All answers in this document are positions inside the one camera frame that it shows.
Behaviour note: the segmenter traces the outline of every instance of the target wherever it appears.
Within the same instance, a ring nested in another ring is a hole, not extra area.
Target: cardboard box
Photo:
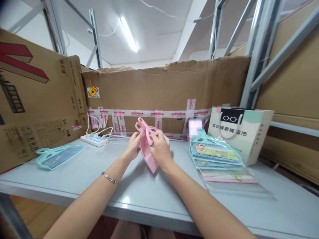
[[[65,57],[0,29],[0,172],[37,149],[79,138],[87,127],[77,56]]]
[[[313,13],[309,1],[278,25],[270,61]],[[262,85],[256,107],[275,110],[273,121],[319,129],[319,29]],[[319,185],[319,138],[271,127],[261,155]]]
[[[98,90],[93,98],[86,95],[92,109],[134,111],[186,111],[188,100],[193,109],[210,109],[212,105],[230,103],[238,106],[250,57],[223,57],[217,60],[188,61],[165,67],[133,70],[129,67],[83,72],[85,88]],[[126,132],[135,132],[138,117],[124,116]],[[143,117],[148,125],[156,119]],[[107,126],[113,126],[117,117],[108,116]],[[163,118],[164,133],[182,134],[185,116]]]

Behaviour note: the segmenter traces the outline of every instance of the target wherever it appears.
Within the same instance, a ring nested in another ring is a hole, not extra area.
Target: gray table
[[[0,175],[0,192],[69,206],[127,146],[115,139],[97,148],[79,139],[82,153],[53,171],[29,161]],[[188,143],[171,142],[173,158],[204,187],[188,154]],[[251,167],[268,193],[211,193],[260,238],[319,238],[319,198],[261,163]],[[161,170],[149,171],[141,154],[129,165],[104,215],[197,235],[185,205]]]

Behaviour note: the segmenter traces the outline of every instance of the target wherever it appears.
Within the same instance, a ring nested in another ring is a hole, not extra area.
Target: power strip
[[[99,137],[97,137],[97,138],[92,138],[92,137],[89,137],[89,138],[87,138],[86,137],[86,135],[83,135],[83,136],[81,136],[81,138],[80,138],[82,141],[84,141],[84,142],[87,142],[87,143],[89,143],[89,144],[92,144],[92,145],[94,145],[94,146],[96,146],[96,147],[102,147],[103,145],[106,145],[108,142],[109,142],[109,139],[108,138],[106,138],[106,139],[104,139],[104,140],[100,140],[101,139],[101,136],[99,136]]]

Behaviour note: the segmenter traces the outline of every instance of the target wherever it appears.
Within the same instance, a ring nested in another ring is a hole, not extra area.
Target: fluorescent light
[[[121,22],[122,22],[122,24],[124,26],[125,36],[126,36],[126,39],[127,39],[128,43],[130,45],[130,48],[132,49],[132,51],[137,52],[137,47],[136,47],[135,41],[133,39],[133,36],[132,36],[131,31],[130,31],[129,25],[127,25],[127,22],[126,22],[124,17],[121,17]]]

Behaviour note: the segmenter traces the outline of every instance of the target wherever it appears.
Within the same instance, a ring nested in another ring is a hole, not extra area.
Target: silver bracelet
[[[113,178],[110,178],[109,176],[107,176],[104,172],[101,173],[101,175],[103,175],[104,177],[106,177],[108,180],[110,180],[112,183],[116,183],[118,184],[119,182],[116,181],[115,179]]]

